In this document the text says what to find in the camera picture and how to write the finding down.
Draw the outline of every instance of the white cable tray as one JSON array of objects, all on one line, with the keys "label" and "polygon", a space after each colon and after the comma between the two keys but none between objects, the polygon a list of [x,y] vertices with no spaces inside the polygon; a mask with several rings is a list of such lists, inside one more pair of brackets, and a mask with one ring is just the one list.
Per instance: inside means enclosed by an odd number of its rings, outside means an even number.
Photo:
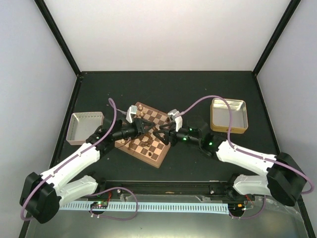
[{"label": "white cable tray", "polygon": [[[89,211],[94,201],[72,201],[60,210]],[[96,208],[93,211],[134,212],[135,202],[109,202],[108,207]],[[228,204],[219,203],[168,203],[139,202],[139,212],[185,212],[185,213],[218,213],[229,214]]]}]

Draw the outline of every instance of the metal tray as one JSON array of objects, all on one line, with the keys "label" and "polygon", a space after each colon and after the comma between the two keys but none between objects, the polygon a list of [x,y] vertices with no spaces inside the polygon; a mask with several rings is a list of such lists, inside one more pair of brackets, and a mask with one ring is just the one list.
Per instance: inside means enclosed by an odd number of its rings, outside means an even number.
[{"label": "metal tray", "polygon": [[71,145],[82,145],[98,126],[103,124],[102,112],[73,113],[67,131],[66,140]]},{"label": "metal tray", "polygon": [[[246,103],[242,100],[226,99],[232,112],[232,133],[242,134],[248,129]],[[211,129],[227,132],[229,127],[229,111],[227,105],[214,98],[211,103]]]}]

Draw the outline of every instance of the black frame edge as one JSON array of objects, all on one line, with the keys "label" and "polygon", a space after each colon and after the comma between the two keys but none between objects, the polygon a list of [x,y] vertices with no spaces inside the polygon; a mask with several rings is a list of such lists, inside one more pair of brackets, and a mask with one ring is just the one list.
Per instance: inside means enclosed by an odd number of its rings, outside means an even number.
[{"label": "black frame edge", "polygon": [[303,220],[304,220],[304,225],[305,225],[308,237],[309,238],[316,238],[316,235],[315,235],[312,223],[311,223],[311,221],[309,219],[309,216],[308,216],[308,213],[307,213],[307,209],[306,209],[306,206],[305,206],[305,203],[303,201],[303,197],[302,196],[299,197],[299,199],[297,201],[297,204],[298,204],[299,210],[300,210],[300,212],[302,214],[302,217],[303,217]]},{"label": "black frame edge", "polygon": [[[76,79],[76,82],[75,82],[75,85],[74,85],[74,89],[73,89],[73,92],[71,94],[71,97],[70,97],[70,100],[69,100],[69,104],[68,104],[68,107],[67,107],[66,115],[65,115],[65,118],[64,118],[63,124],[61,126],[61,130],[60,130],[60,133],[59,133],[59,136],[58,136],[58,139],[57,139],[57,144],[55,146],[53,157],[52,157],[52,160],[51,160],[51,163],[50,163],[50,168],[53,167],[54,163],[56,163],[58,161],[58,158],[60,157],[61,150],[62,150],[64,141],[65,141],[65,138],[66,138],[66,133],[67,133],[70,117],[71,117],[71,115],[73,113],[73,110],[74,110],[74,107],[75,107],[75,103],[76,103],[76,100],[77,100],[77,96],[78,96],[78,93],[79,93],[80,86],[81,86],[81,83],[83,81],[83,78],[84,78],[83,76],[79,75],[77,77],[77,79]],[[30,225],[30,221],[23,222],[19,238],[26,237],[29,225]]]},{"label": "black frame edge", "polygon": [[50,27],[53,35],[55,36],[55,39],[57,40],[61,50],[63,51],[64,55],[66,56],[70,66],[72,67],[74,73],[76,74],[76,76],[80,75],[80,69],[78,67],[78,65],[76,64],[76,61],[73,57],[73,55],[71,54],[63,36],[61,35],[61,32],[59,31],[48,7],[46,6],[44,0],[34,0],[36,5],[38,6],[39,10],[41,11],[46,23],[48,24],[48,26]]},{"label": "black frame edge", "polygon": [[[265,105],[265,101],[264,101],[263,94],[262,94],[262,91],[261,91],[261,88],[260,88],[260,85],[259,85],[258,78],[254,74],[253,74],[253,77],[254,77],[254,81],[256,83],[256,86],[258,88],[262,104],[264,106],[265,115],[266,115],[266,118],[268,120],[269,128],[270,128],[273,140],[274,140],[276,151],[279,154],[281,151],[280,151],[280,149],[278,147],[278,144],[277,144],[277,139],[276,139],[276,136],[275,136],[275,133],[274,133],[274,130],[273,130],[273,126],[272,126],[271,120],[270,120],[269,115],[268,115],[268,111],[267,111],[267,108],[266,108],[266,105]],[[309,238],[316,238],[316,235],[314,233],[314,229],[313,229],[312,223],[311,223],[311,221],[309,219],[309,215],[307,213],[306,206],[304,204],[302,196],[300,196],[300,198],[298,199],[297,204],[298,204],[298,207],[300,209],[300,212],[301,212],[301,215],[302,215],[302,218],[303,218],[303,221],[304,221],[304,225],[305,225],[308,237]]]},{"label": "black frame edge", "polygon": [[301,0],[291,0],[289,5],[287,6],[282,18],[280,19],[276,29],[274,30],[268,44],[266,45],[257,65],[255,66],[253,70],[253,74],[258,75],[260,70],[262,69],[265,61],[267,60],[269,54],[273,50],[276,42],[278,41],[279,37],[281,36],[282,32],[284,31],[287,23],[291,19],[293,13],[295,12],[297,6]]}]

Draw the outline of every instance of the black table surface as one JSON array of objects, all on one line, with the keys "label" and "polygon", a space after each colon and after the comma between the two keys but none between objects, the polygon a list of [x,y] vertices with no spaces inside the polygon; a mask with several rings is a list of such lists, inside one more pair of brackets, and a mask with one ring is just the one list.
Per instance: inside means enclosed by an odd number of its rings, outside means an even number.
[{"label": "black table surface", "polygon": [[[232,134],[232,142],[264,153],[277,153],[261,93],[249,71],[86,72],[73,112],[105,114],[109,97],[121,110],[142,102],[163,112],[183,111],[206,95],[244,100],[249,128],[244,134]],[[184,115],[183,121],[199,115],[210,124],[210,105],[211,99],[204,100]],[[59,162],[78,148],[65,141]],[[234,173],[253,174],[239,166],[205,158],[197,149],[182,143],[170,148],[159,169],[113,149],[76,179],[90,172],[106,180],[124,181],[226,181]]]}]

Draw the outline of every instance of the wooden chessboard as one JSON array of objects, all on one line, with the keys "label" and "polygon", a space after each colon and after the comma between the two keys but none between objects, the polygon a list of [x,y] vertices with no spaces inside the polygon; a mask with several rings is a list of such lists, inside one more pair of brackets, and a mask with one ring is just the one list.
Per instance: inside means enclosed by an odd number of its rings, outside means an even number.
[{"label": "wooden chessboard", "polygon": [[[135,117],[153,121],[156,124],[156,129],[159,129],[160,125],[169,122],[166,113],[160,112],[159,110],[151,108],[143,103],[137,102],[135,105],[138,107]],[[135,158],[159,168],[170,148],[170,145],[164,145],[153,135],[153,130],[156,129],[150,129],[149,133],[145,136],[137,138],[131,142],[128,140],[116,141],[115,147]]]}]

